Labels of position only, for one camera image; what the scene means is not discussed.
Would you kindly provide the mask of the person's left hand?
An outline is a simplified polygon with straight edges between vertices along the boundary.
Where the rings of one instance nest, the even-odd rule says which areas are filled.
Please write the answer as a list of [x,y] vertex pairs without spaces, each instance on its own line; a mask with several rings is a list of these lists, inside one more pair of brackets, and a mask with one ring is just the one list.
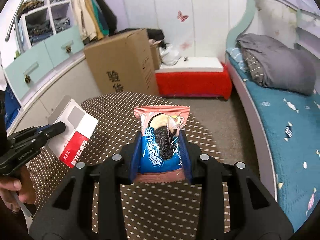
[[34,204],[36,200],[35,189],[30,178],[30,173],[26,165],[20,168],[20,178],[1,176],[1,199],[6,207],[14,212],[20,210],[20,206],[14,196],[16,192],[20,202]]

